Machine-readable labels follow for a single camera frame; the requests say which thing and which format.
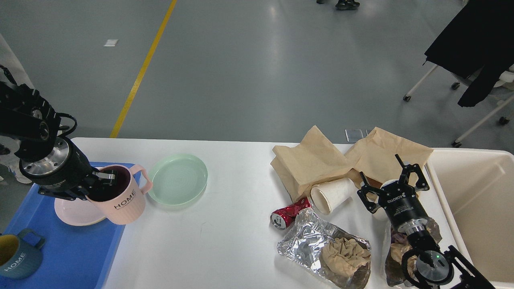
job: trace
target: red soda can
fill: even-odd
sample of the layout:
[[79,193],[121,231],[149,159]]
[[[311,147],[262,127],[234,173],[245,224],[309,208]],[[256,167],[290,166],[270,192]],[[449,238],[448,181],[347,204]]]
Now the red soda can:
[[292,205],[278,209],[271,213],[271,222],[275,228],[285,230],[291,225],[291,223],[295,220],[296,215],[298,215],[301,210],[309,207],[309,200],[305,197]]

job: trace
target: white table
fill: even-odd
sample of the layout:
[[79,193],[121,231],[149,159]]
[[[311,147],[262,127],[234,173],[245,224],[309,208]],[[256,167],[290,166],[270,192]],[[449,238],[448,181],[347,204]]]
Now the white table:
[[[187,207],[163,206],[146,196],[143,215],[125,228],[104,288],[337,288],[277,253],[277,242],[287,230],[274,228],[269,216],[291,200],[270,165],[271,149],[295,143],[107,138],[73,142],[90,161],[131,162],[147,170],[168,155],[190,153],[204,161],[209,173],[205,193]],[[351,145],[336,147],[346,152]],[[445,250],[455,240],[430,185],[420,200],[439,223]],[[320,216],[370,241],[372,273],[366,288],[390,288],[381,269],[386,223],[373,218],[357,194],[330,216]],[[458,275],[443,288],[457,283]]]

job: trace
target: yellow floor line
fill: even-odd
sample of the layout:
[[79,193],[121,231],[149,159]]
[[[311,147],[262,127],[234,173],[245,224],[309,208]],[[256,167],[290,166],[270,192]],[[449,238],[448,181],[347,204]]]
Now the yellow floor line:
[[150,47],[150,51],[148,51],[148,54],[146,55],[146,58],[144,59],[143,66],[139,70],[139,74],[137,75],[134,85],[132,85],[132,89],[130,90],[130,93],[128,94],[127,100],[125,101],[125,105],[121,109],[121,113],[118,116],[118,120],[116,120],[116,123],[114,124],[114,128],[113,128],[113,131],[111,131],[110,137],[113,137],[113,138],[118,137],[118,133],[120,132],[121,126],[123,125],[125,117],[127,116],[127,113],[129,112],[130,106],[132,105],[132,101],[134,101],[134,98],[136,97],[136,93],[137,93],[137,90],[139,89],[139,85],[141,84],[141,81],[143,80],[144,74],[146,73],[146,69],[148,68],[150,61],[152,60],[155,49],[157,48],[157,45],[159,44],[162,33],[164,32],[164,29],[166,28],[166,24],[168,23],[168,20],[170,19],[171,12],[173,12],[173,9],[175,8],[176,3],[177,3],[177,0],[173,0],[171,2],[170,7],[168,8],[168,11],[166,12],[166,15],[164,16],[164,19],[162,20],[161,26],[159,27],[159,31],[157,31],[157,35],[155,35],[154,42],[152,43],[152,46]]

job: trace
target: mug handle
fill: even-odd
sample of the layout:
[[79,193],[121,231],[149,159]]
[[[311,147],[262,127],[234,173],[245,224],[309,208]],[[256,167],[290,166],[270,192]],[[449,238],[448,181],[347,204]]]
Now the mug handle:
[[141,165],[133,165],[130,169],[128,169],[132,175],[135,175],[137,172],[141,171],[144,178],[146,179],[146,184],[141,188],[141,192],[143,194],[148,193],[150,189],[154,186],[150,178],[148,177],[148,174],[146,173],[146,170]]
[[20,239],[23,239],[28,233],[32,233],[39,237],[39,242],[34,247],[38,250],[41,249],[41,247],[43,247],[43,245],[45,244],[45,237],[41,236],[40,234],[37,234],[36,232],[34,232],[34,230],[25,228],[20,233],[18,233],[18,237]]

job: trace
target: white paper cup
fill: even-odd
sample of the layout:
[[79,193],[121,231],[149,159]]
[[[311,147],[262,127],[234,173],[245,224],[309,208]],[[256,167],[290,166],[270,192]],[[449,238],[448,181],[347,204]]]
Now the white paper cup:
[[310,190],[310,197],[316,208],[328,215],[356,192],[357,188],[353,181],[349,178],[342,178],[314,185]]

